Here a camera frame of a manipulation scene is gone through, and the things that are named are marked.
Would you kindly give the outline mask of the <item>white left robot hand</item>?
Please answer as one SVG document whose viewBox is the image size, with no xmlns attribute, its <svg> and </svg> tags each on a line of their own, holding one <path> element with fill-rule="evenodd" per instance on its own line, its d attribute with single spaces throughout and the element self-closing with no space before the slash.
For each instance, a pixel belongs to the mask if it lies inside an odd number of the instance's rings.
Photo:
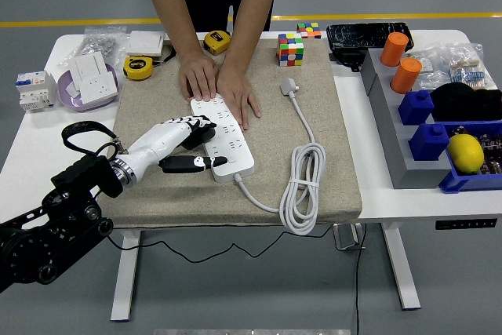
<svg viewBox="0 0 502 335">
<path fill-rule="evenodd" d="M 181 146 L 191 150 L 215 136 L 216 123 L 204 115 L 171 118 L 154 125 L 126 153 L 118 154 L 111 167 L 122 186 L 139 183 L 149 166 L 157 165 L 163 173 L 198 173 L 227 163 L 225 157 L 192 155 L 172 156 Z"/>
</svg>

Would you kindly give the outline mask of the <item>person's left hand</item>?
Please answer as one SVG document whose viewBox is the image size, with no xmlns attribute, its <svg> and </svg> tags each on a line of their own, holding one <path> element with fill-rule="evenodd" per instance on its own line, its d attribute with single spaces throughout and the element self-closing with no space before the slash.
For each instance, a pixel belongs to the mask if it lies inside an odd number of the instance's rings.
<svg viewBox="0 0 502 335">
<path fill-rule="evenodd" d="M 239 126 L 249 129 L 249 112 L 261 117 L 259 104 L 246 73 L 235 67 L 222 67 L 216 81 L 217 92 L 224 99 Z"/>
</svg>

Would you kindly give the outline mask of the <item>person's right hand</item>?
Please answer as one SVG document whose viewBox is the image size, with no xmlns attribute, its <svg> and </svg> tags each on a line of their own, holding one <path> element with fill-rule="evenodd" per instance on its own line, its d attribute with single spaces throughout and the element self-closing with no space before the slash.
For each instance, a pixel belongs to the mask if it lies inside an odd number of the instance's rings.
<svg viewBox="0 0 502 335">
<path fill-rule="evenodd" d="M 216 96 L 218 67 L 214 60 L 202 52 L 180 58 L 179 79 L 184 99 L 208 101 Z"/>
</svg>

